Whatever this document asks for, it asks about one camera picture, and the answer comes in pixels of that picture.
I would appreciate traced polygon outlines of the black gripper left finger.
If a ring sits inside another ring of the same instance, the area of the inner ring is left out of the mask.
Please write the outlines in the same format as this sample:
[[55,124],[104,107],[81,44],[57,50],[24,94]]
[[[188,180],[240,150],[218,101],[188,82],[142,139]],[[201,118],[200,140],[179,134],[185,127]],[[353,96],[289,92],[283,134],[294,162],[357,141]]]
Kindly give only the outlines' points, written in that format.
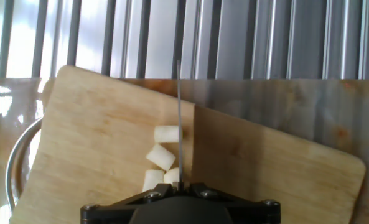
[[151,190],[137,194],[130,198],[111,205],[90,203],[80,208],[80,224],[107,223],[118,220],[119,222],[130,221],[132,215],[142,205],[147,205],[162,199],[178,196],[180,184],[157,184]]

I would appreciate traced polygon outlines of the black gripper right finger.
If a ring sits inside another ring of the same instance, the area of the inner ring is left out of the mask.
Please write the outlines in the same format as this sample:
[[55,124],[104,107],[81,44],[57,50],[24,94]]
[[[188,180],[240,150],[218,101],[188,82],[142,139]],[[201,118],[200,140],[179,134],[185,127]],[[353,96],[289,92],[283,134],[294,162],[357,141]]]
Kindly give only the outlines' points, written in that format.
[[190,184],[182,191],[186,196],[222,205],[234,223],[281,223],[281,204],[273,199],[252,202],[206,186]]

